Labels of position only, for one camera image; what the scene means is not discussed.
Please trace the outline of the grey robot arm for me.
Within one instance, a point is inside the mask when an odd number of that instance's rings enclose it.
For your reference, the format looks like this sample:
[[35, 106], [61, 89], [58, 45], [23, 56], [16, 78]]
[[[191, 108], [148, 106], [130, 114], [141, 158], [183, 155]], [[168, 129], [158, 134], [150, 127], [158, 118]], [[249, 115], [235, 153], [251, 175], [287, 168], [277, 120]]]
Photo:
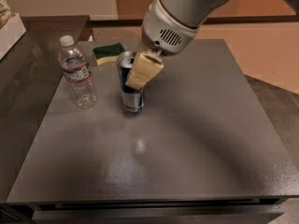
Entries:
[[125, 85], [141, 91], [164, 68], [163, 58], [181, 53], [200, 26], [230, 0], [153, 0], [142, 22], [142, 36]]

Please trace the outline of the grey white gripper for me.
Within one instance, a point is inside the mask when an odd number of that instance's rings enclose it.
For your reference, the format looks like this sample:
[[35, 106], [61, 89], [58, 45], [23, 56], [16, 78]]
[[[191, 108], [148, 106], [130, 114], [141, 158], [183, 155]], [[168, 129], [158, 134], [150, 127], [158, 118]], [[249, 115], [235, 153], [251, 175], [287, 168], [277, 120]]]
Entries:
[[181, 53], [198, 31], [176, 21], [161, 0], [153, 0], [142, 22], [142, 42], [150, 49], [136, 54], [126, 85], [142, 91], [163, 70], [162, 52], [168, 56]]

